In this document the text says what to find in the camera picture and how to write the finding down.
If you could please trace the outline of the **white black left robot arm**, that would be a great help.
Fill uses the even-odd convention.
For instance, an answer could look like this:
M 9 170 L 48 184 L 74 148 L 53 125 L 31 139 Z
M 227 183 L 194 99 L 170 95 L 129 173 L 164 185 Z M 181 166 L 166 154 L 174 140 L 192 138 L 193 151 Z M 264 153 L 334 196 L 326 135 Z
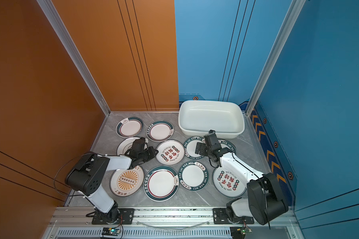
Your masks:
M 95 210 L 103 215 L 117 214 L 117 203 L 101 185 L 107 171 L 133 169 L 155 158 L 158 150 L 147 146 L 144 137 L 132 143 L 132 147 L 122 155 L 101 155 L 87 152 L 81 156 L 67 174 L 65 184 L 83 195 Z

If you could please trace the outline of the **aluminium corner post right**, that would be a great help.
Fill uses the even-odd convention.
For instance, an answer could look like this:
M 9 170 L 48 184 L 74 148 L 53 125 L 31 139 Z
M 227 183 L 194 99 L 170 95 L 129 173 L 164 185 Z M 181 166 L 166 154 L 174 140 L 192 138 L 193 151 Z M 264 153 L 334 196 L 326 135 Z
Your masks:
M 290 7 L 287 11 L 287 14 L 282 22 L 280 30 L 276 36 L 274 44 L 271 48 L 271 51 L 268 55 L 268 58 L 264 64 L 264 67 L 261 71 L 261 74 L 258 78 L 258 81 L 254 87 L 248 105 L 246 107 L 245 113 L 249 117 L 254 110 L 255 105 L 257 104 L 259 97 L 268 81 L 269 76 L 283 50 L 283 47 L 295 25 L 298 16 L 305 5 L 306 0 L 293 0 L 290 4 Z

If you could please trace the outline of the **aluminium corner post left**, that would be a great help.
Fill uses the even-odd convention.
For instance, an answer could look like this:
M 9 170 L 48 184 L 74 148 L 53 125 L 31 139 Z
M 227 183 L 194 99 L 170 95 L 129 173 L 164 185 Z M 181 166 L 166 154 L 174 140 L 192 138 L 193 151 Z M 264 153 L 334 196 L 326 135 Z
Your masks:
M 53 27 L 59 40 L 63 44 L 65 50 L 69 54 L 77 70 L 81 74 L 83 80 L 85 81 L 95 100 L 97 101 L 99 107 L 101 108 L 105 116 L 109 116 L 111 113 L 110 107 L 108 106 L 104 96 L 102 95 L 97 83 L 95 82 L 72 37 L 70 36 L 53 2 L 50 0 L 37 0 L 37 2 L 41 7 L 43 13 L 47 17 L 49 23 Z

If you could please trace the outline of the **small green red rim plate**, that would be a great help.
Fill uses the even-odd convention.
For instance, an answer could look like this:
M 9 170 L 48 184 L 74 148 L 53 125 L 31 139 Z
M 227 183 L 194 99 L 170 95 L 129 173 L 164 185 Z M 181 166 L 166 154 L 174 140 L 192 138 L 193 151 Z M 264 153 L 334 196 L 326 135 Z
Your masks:
M 117 124 L 116 133 L 124 138 L 134 137 L 142 131 L 143 126 L 143 121 L 138 117 L 125 118 Z

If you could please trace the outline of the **white plate red characters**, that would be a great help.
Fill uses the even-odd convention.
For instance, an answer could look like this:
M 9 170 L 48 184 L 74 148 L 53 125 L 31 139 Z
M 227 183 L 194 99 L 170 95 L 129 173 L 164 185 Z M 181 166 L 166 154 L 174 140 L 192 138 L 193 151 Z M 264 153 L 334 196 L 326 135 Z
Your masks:
M 178 164 L 185 157 L 184 146 L 177 140 L 166 140 L 160 143 L 156 150 L 156 160 L 167 166 Z
M 240 178 L 222 167 L 214 170 L 212 180 L 217 191 L 229 198 L 238 198 L 247 189 L 246 179 Z

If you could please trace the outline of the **aluminium corner post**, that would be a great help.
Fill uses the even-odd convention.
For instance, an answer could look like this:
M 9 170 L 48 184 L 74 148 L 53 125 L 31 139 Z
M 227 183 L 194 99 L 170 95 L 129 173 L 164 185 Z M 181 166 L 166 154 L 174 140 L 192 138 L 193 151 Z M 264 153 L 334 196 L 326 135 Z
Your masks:
M 298 16 L 305 5 L 306 0 L 293 0 L 290 4 L 290 7 L 287 11 L 287 14 L 282 22 L 280 30 L 276 36 L 274 44 L 271 48 L 271 51 L 268 55 L 268 58 L 264 64 L 264 67 L 261 71 L 261 74 L 258 78 L 258 81 L 254 87 L 248 105 L 246 107 L 245 113 L 249 117 L 254 110 L 255 105 L 257 104 L 259 97 L 268 81 L 269 76 L 283 50 L 283 47 L 295 25 Z
M 101 108 L 105 116 L 109 116 L 111 113 L 110 107 L 108 106 L 104 96 L 102 95 L 97 83 L 95 82 L 72 37 L 70 36 L 53 2 L 50 0 L 37 0 L 37 2 L 41 7 L 43 13 L 47 17 L 49 23 L 53 27 L 59 40 L 63 44 L 65 50 L 69 54 L 77 70 L 81 74 L 83 80 L 85 81 L 95 100 L 97 101 L 99 107 Z

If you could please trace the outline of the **orange sunburst plate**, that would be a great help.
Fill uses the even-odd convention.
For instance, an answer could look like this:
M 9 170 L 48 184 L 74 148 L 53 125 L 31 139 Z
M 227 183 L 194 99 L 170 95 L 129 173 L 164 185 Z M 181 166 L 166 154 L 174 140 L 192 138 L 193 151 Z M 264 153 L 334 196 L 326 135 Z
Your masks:
M 118 197 L 127 197 L 136 193 L 142 186 L 145 178 L 141 166 L 128 170 L 116 170 L 110 179 L 110 189 Z

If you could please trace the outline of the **large green red rim plate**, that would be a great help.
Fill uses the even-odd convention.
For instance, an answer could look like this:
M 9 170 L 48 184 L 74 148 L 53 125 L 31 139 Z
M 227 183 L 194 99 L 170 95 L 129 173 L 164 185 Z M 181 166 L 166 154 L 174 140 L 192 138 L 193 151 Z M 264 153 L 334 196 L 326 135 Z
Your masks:
M 172 137 L 173 125 L 166 120 L 158 120 L 151 123 L 146 130 L 147 137 L 154 142 L 163 142 Z

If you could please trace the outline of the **front green red rim plate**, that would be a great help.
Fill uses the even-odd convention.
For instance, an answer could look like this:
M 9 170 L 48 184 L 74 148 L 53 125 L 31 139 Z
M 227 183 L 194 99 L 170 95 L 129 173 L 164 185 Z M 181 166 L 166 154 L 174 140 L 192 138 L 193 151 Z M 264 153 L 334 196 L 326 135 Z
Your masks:
M 144 192 L 153 201 L 166 201 L 173 197 L 179 188 L 179 177 L 169 166 L 157 166 L 150 170 L 143 182 Z

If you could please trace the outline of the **green lettered rim plate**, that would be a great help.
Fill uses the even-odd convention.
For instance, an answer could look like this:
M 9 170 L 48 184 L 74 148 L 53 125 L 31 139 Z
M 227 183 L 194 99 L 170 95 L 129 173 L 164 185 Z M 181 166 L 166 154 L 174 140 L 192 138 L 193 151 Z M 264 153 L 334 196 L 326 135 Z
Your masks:
M 193 137 L 188 138 L 183 143 L 183 147 L 185 149 L 185 155 L 186 155 L 186 157 L 188 157 L 191 160 L 200 160 L 200 159 L 204 158 L 204 156 L 195 153 L 195 149 L 196 149 L 198 142 L 205 143 L 205 140 L 203 137 L 193 136 Z
M 203 189 L 209 179 L 206 167 L 197 161 L 188 161 L 181 166 L 178 172 L 179 183 L 189 191 L 199 191 Z
M 236 147 L 233 143 L 225 139 L 219 139 L 218 141 L 222 148 L 229 148 L 233 153 L 236 153 Z

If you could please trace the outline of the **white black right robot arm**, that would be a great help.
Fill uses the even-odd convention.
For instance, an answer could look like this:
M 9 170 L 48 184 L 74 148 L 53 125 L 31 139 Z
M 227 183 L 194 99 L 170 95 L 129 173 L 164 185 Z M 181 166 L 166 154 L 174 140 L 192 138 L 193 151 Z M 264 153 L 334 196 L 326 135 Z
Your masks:
M 273 173 L 265 174 L 254 169 L 230 148 L 222 147 L 214 130 L 204 135 L 204 140 L 204 143 L 196 145 L 195 153 L 209 159 L 215 168 L 215 187 L 232 198 L 225 209 L 230 223 L 244 222 L 250 217 L 265 225 L 288 212 L 288 202 Z

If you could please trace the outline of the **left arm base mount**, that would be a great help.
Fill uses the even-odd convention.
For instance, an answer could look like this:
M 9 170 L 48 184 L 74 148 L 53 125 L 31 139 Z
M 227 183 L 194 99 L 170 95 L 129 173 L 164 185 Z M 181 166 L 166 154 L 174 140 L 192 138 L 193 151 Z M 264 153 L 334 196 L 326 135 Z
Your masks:
M 93 213 L 87 214 L 92 216 L 93 225 L 131 225 L 134 218 L 135 209 L 133 208 L 118 208 L 117 210 L 111 210 L 109 213 L 101 213 L 98 210 Z

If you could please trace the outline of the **white plastic bin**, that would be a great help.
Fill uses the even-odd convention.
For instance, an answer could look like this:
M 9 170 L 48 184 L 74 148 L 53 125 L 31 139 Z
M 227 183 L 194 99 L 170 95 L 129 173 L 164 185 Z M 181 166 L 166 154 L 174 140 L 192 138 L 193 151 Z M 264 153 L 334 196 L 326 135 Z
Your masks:
M 188 100 L 179 109 L 179 128 L 188 136 L 204 136 L 214 130 L 219 138 L 233 139 L 245 131 L 245 120 L 235 103 Z

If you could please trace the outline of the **green circuit board left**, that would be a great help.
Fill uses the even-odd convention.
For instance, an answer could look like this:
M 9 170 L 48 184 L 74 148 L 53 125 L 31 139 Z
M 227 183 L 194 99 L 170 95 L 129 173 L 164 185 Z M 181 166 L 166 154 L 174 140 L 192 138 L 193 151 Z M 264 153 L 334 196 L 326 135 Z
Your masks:
M 122 230 L 116 227 L 104 227 L 101 232 L 103 239 L 120 239 L 122 237 Z

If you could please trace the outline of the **green circuit board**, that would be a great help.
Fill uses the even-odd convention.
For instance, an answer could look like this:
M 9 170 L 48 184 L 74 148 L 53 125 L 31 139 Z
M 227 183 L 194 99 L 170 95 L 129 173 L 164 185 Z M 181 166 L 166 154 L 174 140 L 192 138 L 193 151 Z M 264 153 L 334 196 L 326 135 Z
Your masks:
M 116 227 L 104 227 L 101 232 L 103 239 L 120 239 L 122 237 L 122 230 Z
M 245 239 L 245 237 L 251 233 L 252 229 L 250 227 L 230 227 L 232 239 Z

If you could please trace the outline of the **green circuit board right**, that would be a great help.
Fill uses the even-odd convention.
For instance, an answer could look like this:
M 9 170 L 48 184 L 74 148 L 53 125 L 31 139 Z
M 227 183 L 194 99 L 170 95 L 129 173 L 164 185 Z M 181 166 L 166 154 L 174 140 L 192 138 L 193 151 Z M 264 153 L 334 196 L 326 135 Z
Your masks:
M 250 227 L 230 227 L 232 239 L 245 239 L 245 237 L 251 233 L 252 229 Z

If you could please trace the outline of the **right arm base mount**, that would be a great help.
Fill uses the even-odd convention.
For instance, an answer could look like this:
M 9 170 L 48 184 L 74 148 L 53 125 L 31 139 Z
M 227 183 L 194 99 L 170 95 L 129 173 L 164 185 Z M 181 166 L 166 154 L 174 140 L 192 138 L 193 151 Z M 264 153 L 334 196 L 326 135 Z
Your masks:
M 221 224 L 254 224 L 254 218 L 249 216 L 236 216 L 230 208 L 213 208 L 213 221 L 216 225 Z

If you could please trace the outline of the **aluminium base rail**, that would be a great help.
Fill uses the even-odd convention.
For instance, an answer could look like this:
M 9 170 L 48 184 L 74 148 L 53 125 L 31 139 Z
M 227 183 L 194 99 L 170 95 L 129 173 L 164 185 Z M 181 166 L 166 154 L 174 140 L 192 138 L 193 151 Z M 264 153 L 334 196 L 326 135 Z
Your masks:
M 91 207 L 57 207 L 50 219 L 50 225 L 61 227 L 84 227 L 92 225 L 92 218 L 86 217 L 94 211 Z M 132 226 L 190 227 L 215 226 L 216 214 L 213 207 L 135 207 L 133 216 L 123 216 Z

